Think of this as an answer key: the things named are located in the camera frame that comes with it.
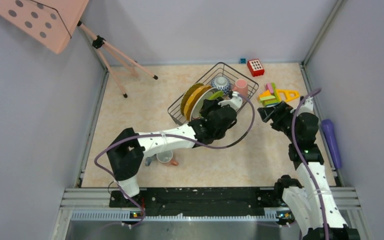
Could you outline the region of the red patterned bowl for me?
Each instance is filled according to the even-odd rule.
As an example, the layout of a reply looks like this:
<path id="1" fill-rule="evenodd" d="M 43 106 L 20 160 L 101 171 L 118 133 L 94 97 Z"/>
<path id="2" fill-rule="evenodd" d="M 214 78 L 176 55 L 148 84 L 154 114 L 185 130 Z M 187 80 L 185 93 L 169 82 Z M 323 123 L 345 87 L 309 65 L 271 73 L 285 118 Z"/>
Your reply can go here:
<path id="1" fill-rule="evenodd" d="M 231 82 L 225 76 L 216 76 L 210 81 L 210 85 L 219 91 L 222 91 L 227 96 L 231 90 Z"/>

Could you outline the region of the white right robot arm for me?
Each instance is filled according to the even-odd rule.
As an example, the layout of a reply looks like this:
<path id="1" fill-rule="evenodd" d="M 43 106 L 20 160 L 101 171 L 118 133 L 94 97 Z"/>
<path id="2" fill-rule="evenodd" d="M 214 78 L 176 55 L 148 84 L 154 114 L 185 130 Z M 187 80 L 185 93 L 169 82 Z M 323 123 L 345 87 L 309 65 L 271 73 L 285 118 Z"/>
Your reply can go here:
<path id="1" fill-rule="evenodd" d="M 341 215 L 326 177 L 324 159 L 315 143 L 319 119 L 311 112 L 299 113 L 285 102 L 260 107 L 263 122 L 290 140 L 288 156 L 298 178 L 283 175 L 274 184 L 273 200 L 288 206 L 303 240 L 359 240 L 357 229 Z"/>

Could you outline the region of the grey white mug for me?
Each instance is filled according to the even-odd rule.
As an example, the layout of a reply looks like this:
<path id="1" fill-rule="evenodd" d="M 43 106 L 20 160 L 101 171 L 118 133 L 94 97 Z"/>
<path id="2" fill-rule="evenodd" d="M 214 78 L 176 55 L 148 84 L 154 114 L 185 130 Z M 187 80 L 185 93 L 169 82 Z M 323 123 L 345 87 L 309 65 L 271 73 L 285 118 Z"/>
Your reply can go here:
<path id="1" fill-rule="evenodd" d="M 145 166 L 149 167 L 153 161 L 156 160 L 156 156 L 150 156 L 145 159 Z"/>

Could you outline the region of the small pink mug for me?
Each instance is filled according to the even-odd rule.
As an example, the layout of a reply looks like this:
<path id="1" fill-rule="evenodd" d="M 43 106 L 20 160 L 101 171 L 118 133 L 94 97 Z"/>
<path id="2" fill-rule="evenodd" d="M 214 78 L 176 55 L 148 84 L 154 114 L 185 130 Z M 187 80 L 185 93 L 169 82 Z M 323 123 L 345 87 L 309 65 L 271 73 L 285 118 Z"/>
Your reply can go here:
<path id="1" fill-rule="evenodd" d="M 178 166 L 179 162 L 175 160 L 172 150 L 167 150 L 156 154 L 156 159 L 166 165 Z"/>

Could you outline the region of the large pink mug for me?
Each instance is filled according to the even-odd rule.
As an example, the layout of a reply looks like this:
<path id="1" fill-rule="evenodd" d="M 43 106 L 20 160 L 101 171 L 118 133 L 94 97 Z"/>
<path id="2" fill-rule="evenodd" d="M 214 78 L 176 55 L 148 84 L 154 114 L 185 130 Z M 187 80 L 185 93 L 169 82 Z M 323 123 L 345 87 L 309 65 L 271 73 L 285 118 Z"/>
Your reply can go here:
<path id="1" fill-rule="evenodd" d="M 238 92 L 240 95 L 248 98 L 248 90 L 249 90 L 249 87 L 248 87 L 248 83 L 245 79 L 237 79 L 234 84 L 232 85 L 232 88 L 231 90 L 233 92 Z"/>

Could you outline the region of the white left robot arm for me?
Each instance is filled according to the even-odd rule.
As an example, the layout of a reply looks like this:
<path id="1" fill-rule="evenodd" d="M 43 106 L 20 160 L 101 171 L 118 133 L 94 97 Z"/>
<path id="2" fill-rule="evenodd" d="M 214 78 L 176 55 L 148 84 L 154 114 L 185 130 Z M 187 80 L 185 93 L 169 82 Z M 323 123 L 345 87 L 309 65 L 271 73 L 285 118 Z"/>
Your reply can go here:
<path id="1" fill-rule="evenodd" d="M 239 94 L 229 100 L 205 100 L 203 117 L 176 128 L 157 132 L 124 129 L 111 144 L 107 157 L 114 179 L 123 190 L 121 200 L 129 207 L 140 202 L 137 173 L 142 160 L 176 149 L 192 149 L 222 139 L 237 121 L 243 104 Z"/>

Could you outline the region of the yellow polka dot plate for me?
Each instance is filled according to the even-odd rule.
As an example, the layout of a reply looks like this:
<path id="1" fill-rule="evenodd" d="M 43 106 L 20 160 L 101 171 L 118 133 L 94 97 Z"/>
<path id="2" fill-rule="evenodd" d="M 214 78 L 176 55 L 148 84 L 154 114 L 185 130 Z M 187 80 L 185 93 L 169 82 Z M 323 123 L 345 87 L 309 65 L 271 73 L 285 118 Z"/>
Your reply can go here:
<path id="1" fill-rule="evenodd" d="M 191 96 L 189 97 L 189 99 L 187 100 L 187 103 L 185 105 L 185 108 L 184 108 L 184 117 L 185 119 L 188 121 L 188 118 L 192 112 L 192 108 L 194 107 L 194 105 L 196 104 L 197 100 L 206 92 L 208 91 L 209 89 L 211 89 L 212 87 L 210 85 L 203 85 L 201 87 L 199 87 L 197 90 L 195 90 Z"/>

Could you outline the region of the white plate teal rim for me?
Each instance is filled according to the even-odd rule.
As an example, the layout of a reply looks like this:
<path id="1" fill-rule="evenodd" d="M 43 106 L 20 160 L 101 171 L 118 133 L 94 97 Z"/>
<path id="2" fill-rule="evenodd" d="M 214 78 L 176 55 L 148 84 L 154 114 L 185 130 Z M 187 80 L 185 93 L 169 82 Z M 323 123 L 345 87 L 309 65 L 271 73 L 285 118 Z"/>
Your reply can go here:
<path id="1" fill-rule="evenodd" d="M 195 105 L 192 108 L 192 111 L 190 113 L 190 116 L 188 118 L 188 121 L 196 120 L 201 118 L 200 111 L 203 107 L 204 100 L 207 100 L 209 97 L 211 97 L 214 93 L 216 93 L 218 90 L 216 88 L 211 88 L 207 90 L 195 103 Z"/>

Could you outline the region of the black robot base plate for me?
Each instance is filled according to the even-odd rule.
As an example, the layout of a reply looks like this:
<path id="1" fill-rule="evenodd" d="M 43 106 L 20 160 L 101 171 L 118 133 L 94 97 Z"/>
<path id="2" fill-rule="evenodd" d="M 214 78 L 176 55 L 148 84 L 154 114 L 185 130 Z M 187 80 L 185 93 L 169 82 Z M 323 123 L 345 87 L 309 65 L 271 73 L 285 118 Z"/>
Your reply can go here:
<path id="1" fill-rule="evenodd" d="M 133 200 L 148 217 L 259 217 L 286 207 L 273 187 L 149 187 Z"/>

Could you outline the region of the lime green plate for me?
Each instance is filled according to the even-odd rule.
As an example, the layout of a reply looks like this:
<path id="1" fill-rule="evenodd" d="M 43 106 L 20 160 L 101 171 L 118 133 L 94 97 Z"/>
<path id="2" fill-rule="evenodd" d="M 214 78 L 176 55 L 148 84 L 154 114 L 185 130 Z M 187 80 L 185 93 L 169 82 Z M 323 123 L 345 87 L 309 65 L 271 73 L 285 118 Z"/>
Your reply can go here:
<path id="1" fill-rule="evenodd" d="M 219 90 L 215 93 L 213 93 L 209 98 L 208 100 L 210 101 L 213 101 L 213 100 L 216 100 L 217 98 L 222 98 L 224 96 L 224 92 Z"/>

